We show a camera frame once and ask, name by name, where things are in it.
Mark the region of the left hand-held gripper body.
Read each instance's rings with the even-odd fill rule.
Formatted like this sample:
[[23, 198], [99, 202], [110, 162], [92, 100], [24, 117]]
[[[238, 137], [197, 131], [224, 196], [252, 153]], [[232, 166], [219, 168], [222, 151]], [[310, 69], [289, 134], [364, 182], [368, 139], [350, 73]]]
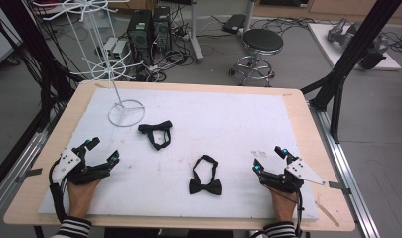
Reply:
[[85, 154], [84, 147], [64, 150], [51, 170], [50, 183], [61, 183], [67, 179], [75, 185], [83, 185], [110, 175], [111, 167], [108, 163], [88, 166]]

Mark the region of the white foam board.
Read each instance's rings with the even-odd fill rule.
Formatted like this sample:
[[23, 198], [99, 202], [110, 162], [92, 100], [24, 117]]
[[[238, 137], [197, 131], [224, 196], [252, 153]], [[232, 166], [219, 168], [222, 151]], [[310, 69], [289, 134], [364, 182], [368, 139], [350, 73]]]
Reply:
[[[107, 119], [116, 102], [113, 89], [99, 88], [69, 141], [77, 147], [98, 137], [100, 143], [86, 155], [91, 165], [106, 161], [117, 150], [120, 162], [97, 187], [92, 215], [131, 215], [196, 218], [271, 218], [269, 191], [252, 170], [257, 159], [266, 171], [279, 174], [285, 161], [280, 146], [299, 152], [285, 102], [280, 95], [119, 89], [124, 99], [136, 99], [146, 108], [144, 119], [131, 127], [117, 127]], [[157, 151], [138, 131], [141, 124], [170, 120], [171, 143]], [[203, 155], [218, 161], [216, 179], [222, 195], [205, 190], [189, 193], [193, 166]], [[201, 183], [211, 179], [212, 163], [196, 167]]]

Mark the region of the black bow tie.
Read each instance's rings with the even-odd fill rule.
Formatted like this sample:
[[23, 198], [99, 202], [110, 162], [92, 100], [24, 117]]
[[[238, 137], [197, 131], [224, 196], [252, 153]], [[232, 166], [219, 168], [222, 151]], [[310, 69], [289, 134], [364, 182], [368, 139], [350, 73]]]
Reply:
[[[198, 173], [196, 172], [196, 167], [202, 160], [212, 163], [211, 179], [208, 184], [202, 184], [201, 179]], [[197, 159], [196, 163], [193, 166], [193, 177], [189, 181], [189, 193], [195, 194], [202, 190], [205, 190], [214, 195], [222, 195], [222, 183], [219, 179], [215, 178], [217, 167], [218, 167], [218, 161], [216, 161], [213, 157], [209, 155], [203, 155], [202, 157]]]
[[[171, 133], [170, 129], [173, 127], [173, 124], [170, 120], [164, 121], [160, 124], [156, 125], [149, 125], [149, 124], [141, 124], [138, 126], [138, 131], [144, 135], [146, 135], [150, 141], [150, 143], [153, 145], [153, 147], [157, 150], [160, 151], [163, 148], [166, 148], [170, 145], [171, 143]], [[163, 140], [164, 142], [162, 144], [158, 144], [155, 141], [154, 138], [154, 132], [155, 131], [162, 131], [163, 132]]]

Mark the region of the thin wooden stick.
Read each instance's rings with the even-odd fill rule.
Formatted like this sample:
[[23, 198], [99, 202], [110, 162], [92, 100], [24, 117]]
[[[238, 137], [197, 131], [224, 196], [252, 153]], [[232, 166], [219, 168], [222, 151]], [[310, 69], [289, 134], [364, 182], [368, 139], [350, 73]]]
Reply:
[[321, 212], [336, 226], [339, 227], [339, 222], [332, 216], [332, 214], [318, 201], [315, 201], [315, 205], [321, 210]]

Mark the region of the light wooden table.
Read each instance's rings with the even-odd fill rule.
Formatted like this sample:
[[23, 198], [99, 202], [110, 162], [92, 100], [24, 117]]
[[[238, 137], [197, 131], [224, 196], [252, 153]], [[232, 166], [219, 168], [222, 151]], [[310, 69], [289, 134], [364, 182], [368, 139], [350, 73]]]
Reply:
[[[354, 223], [342, 193], [329, 187], [329, 182], [335, 180], [335, 173], [306, 100], [299, 90], [149, 82], [119, 82], [116, 85], [118, 90], [150, 89], [213, 93], [233, 93], [237, 89], [243, 88], [249, 94], [282, 96], [299, 150], [297, 154], [293, 155], [308, 163], [326, 182], [325, 185], [307, 182], [303, 186], [303, 228], [307, 231], [350, 231], [353, 229]], [[72, 147], [69, 143], [72, 134], [83, 116], [92, 94], [99, 88], [113, 89], [108, 86], [108, 83], [101, 81], [87, 81], [78, 87], [65, 113], [35, 162], [34, 169], [42, 168], [42, 173], [37, 176], [27, 177], [24, 180], [5, 213], [4, 220], [6, 223], [15, 225], [54, 225], [57, 223], [58, 220], [49, 194], [49, 169], [64, 149]], [[321, 212], [315, 205], [315, 201], [318, 201], [332, 214], [339, 222], [339, 227], [336, 227]], [[151, 217], [92, 215], [90, 212], [89, 216], [97, 226], [237, 230], [257, 230], [273, 218]]]

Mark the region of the wooden cabinet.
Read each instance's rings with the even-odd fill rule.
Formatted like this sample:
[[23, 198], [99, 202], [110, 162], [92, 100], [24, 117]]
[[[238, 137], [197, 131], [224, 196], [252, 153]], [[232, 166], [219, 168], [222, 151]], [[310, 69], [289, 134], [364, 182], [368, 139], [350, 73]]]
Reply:
[[377, 0], [309, 0], [306, 7], [263, 5], [254, 6], [253, 15], [271, 18], [311, 18], [351, 22], [363, 21]]

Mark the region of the black computer tower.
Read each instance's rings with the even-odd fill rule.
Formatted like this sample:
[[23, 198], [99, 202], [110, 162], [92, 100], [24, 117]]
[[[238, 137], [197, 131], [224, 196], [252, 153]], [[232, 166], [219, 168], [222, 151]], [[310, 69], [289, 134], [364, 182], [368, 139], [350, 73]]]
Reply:
[[129, 43], [133, 45], [145, 64], [151, 64], [151, 46], [153, 43], [152, 12], [135, 10], [127, 28]]
[[171, 47], [171, 10], [169, 6], [156, 6], [153, 11], [154, 36], [157, 50], [161, 53]]

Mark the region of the white wire display rack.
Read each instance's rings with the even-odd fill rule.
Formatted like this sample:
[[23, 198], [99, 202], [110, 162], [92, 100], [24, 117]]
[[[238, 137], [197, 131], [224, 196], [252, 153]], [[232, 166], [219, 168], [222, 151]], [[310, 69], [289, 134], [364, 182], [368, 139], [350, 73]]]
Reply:
[[75, 35], [76, 29], [71, 22], [71, 14], [78, 15], [79, 20], [88, 27], [89, 35], [95, 46], [96, 54], [98, 55], [98, 62], [90, 60], [87, 57], [87, 53], [85, 52], [82, 43], [77, 42], [82, 52], [82, 59], [88, 66], [88, 71], [74, 72], [73, 75], [87, 75], [91, 77], [91, 81], [108, 81], [108, 86], [114, 89], [117, 100], [108, 110], [107, 119], [112, 125], [117, 127], [134, 126], [141, 122], [146, 115], [145, 106], [136, 99], [124, 99], [120, 95], [116, 85], [117, 79], [134, 79], [134, 76], [127, 74], [128, 70], [140, 66], [143, 63], [141, 61], [137, 63], [127, 62], [131, 56], [130, 52], [125, 54], [116, 53], [115, 51], [111, 51], [110, 53], [107, 52], [101, 38], [95, 14], [102, 11], [107, 15], [107, 20], [114, 38], [113, 48], [116, 48], [118, 40], [111, 20], [111, 13], [116, 13], [117, 9], [110, 9], [108, 5], [109, 3], [128, 1], [129, 0], [64, 0], [60, 3], [33, 3], [33, 5], [38, 9], [46, 10], [47, 8], [54, 8], [57, 10], [57, 13], [54, 13], [51, 17], [44, 17], [45, 21], [52, 21], [56, 17], [65, 14]]

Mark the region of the white floor platform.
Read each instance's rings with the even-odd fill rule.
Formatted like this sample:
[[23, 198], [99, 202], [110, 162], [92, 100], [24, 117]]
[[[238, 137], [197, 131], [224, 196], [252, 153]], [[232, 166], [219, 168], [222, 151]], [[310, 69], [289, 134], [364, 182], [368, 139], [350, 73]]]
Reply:
[[[334, 25], [309, 24], [308, 27], [330, 65], [334, 66], [344, 51], [344, 48], [338, 42], [330, 42], [327, 39], [328, 31], [332, 29]], [[383, 56], [384, 59], [374, 67], [373, 70], [396, 71], [401, 69], [401, 66], [389, 53], [384, 53]]]

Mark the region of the black metal frame strut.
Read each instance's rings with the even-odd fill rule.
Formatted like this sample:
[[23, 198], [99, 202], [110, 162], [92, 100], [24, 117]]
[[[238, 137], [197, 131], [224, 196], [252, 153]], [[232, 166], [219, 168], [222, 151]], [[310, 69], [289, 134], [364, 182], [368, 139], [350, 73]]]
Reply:
[[401, 4], [402, 0], [377, 0], [333, 69], [322, 79], [301, 89], [303, 94], [319, 90], [309, 103], [320, 112], [325, 112], [328, 103], [333, 101], [330, 135], [337, 144], [339, 143], [338, 124], [344, 83]]

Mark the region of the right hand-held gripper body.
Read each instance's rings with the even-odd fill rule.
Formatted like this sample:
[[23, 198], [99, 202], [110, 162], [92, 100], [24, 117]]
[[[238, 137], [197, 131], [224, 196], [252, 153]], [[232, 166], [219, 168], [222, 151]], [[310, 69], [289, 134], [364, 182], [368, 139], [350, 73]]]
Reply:
[[297, 159], [287, 165], [281, 174], [276, 175], [264, 170], [258, 178], [262, 185], [287, 193], [299, 192], [305, 180], [319, 185], [326, 184], [303, 159]]

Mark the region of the person's left hand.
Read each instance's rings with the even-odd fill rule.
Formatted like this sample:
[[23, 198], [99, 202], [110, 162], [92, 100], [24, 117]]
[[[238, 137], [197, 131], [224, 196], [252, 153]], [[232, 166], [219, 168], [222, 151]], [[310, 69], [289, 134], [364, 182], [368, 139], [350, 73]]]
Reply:
[[69, 216], [81, 219], [86, 216], [99, 183], [100, 179], [84, 185], [75, 185], [72, 182], [67, 183]]

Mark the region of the black round stool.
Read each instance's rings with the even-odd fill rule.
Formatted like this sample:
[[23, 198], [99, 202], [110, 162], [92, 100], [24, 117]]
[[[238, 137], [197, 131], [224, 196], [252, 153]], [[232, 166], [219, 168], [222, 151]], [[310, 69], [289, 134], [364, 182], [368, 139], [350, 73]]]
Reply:
[[241, 40], [247, 55], [240, 58], [228, 73], [230, 75], [240, 73], [243, 76], [239, 82], [240, 86], [251, 79], [265, 80], [266, 87], [269, 87], [270, 80], [275, 77], [275, 71], [264, 56], [279, 54], [283, 49], [283, 39], [270, 30], [250, 29], [242, 35]]

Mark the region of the small white box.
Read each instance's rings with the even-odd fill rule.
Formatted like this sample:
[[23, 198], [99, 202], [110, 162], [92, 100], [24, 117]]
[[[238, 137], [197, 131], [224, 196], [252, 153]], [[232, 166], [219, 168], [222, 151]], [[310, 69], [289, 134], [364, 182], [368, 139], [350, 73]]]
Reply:
[[115, 49], [116, 43], [117, 43], [117, 39], [114, 37], [110, 37], [103, 46], [103, 48], [105, 49], [105, 51], [107, 53], [107, 56], [111, 60], [113, 59], [113, 50]]
[[125, 56], [128, 54], [129, 50], [128, 50], [128, 46], [127, 46], [127, 42], [124, 40], [119, 40], [116, 45], [115, 48], [112, 51], [112, 56], [115, 60], [122, 60], [125, 58]]

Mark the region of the grey metal bracket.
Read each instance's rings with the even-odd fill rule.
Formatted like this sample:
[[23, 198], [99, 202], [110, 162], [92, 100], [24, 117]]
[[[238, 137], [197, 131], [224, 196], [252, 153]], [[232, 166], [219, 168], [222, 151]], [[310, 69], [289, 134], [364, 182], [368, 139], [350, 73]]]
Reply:
[[341, 190], [344, 195], [351, 194], [351, 190], [348, 187], [346, 187], [343, 183], [330, 181], [329, 187]]
[[27, 170], [22, 175], [17, 176], [15, 182], [22, 183], [27, 177], [40, 175], [42, 173], [42, 170], [42, 168]]

